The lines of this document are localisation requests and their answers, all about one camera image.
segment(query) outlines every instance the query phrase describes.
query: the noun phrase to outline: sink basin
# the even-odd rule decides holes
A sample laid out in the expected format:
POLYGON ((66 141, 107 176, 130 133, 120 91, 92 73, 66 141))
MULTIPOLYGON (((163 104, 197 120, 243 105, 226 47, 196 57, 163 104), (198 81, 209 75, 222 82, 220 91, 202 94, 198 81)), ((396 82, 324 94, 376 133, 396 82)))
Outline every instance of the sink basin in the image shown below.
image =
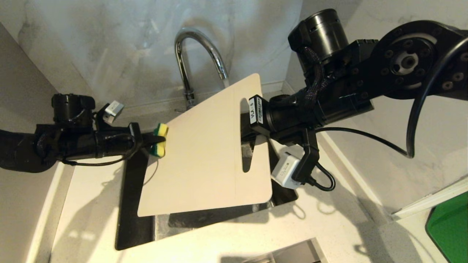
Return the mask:
MULTIPOLYGON (((252 141, 242 143, 241 148, 243 169, 244 171, 248 171, 252 154, 255 150, 254 143, 252 141)), ((271 144, 269 144, 269 155, 270 170, 273 171, 278 162, 278 157, 271 144)), ((267 203, 138 217, 137 210, 147 163, 148 152, 142 149, 128 160, 125 165, 117 226, 117 250, 131 248, 196 228, 235 219, 282 205, 298 198, 294 190, 283 188, 272 180, 272 196, 267 203)), ((265 213, 262 216, 256 217, 255 222, 266 223, 268 221, 268 214, 265 213)))

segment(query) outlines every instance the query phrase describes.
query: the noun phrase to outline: sponge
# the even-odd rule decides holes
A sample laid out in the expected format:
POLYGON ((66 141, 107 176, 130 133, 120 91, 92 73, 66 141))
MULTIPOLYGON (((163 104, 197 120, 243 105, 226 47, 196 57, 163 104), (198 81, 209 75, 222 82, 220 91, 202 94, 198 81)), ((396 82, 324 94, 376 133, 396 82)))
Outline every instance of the sponge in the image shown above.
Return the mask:
MULTIPOLYGON (((168 126, 165 125, 164 123, 158 124, 158 127, 154 130, 154 135, 155 136, 162 136, 166 137, 168 134, 168 126)), ((151 146, 151 151, 150 154, 154 155, 156 157, 162 158, 166 155, 166 141, 163 142, 158 142, 155 145, 151 146)))

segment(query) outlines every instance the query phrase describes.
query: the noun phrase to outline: faucet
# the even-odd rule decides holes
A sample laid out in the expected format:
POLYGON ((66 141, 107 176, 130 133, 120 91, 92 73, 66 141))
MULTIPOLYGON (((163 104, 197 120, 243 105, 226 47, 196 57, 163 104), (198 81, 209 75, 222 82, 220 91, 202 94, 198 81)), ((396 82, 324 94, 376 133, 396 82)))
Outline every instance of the faucet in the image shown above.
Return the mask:
POLYGON ((213 43, 208 39, 208 37, 203 34, 200 30, 195 28, 182 28, 177 33, 174 41, 175 48, 175 57, 177 58, 177 63, 179 65, 180 75, 182 76, 184 91, 183 94, 186 100, 187 110, 193 108, 197 103, 195 101, 194 90, 190 86, 189 78, 187 77, 187 72, 185 71, 185 64, 182 59, 182 42, 186 38, 193 38, 199 42, 210 54, 211 59, 213 60, 218 75, 223 80, 224 88, 229 86, 228 75, 226 66, 224 66, 223 59, 219 54, 218 49, 213 45, 213 43))

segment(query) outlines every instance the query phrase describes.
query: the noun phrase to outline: cutting board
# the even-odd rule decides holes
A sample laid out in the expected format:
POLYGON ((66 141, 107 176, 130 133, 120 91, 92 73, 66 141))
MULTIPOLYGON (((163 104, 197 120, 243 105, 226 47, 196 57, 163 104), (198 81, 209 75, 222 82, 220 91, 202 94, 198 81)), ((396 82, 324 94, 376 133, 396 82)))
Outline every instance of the cutting board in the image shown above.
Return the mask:
POLYGON ((256 138, 243 172, 241 100, 261 95, 258 74, 231 85, 167 123, 166 156, 151 157, 138 216, 265 203, 271 198, 268 144, 256 138))

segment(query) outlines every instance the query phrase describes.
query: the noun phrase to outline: countertop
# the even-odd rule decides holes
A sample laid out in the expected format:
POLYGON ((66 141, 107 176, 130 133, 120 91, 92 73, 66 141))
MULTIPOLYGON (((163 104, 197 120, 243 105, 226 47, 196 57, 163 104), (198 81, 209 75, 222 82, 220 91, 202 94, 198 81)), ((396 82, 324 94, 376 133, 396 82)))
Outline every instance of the countertop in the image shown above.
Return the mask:
POLYGON ((332 192, 301 186, 294 202, 121 251, 114 245, 123 164, 76 167, 50 262, 235 263, 310 238, 323 262, 446 262, 425 233, 429 211, 377 226, 323 150, 320 160, 336 177, 332 192))

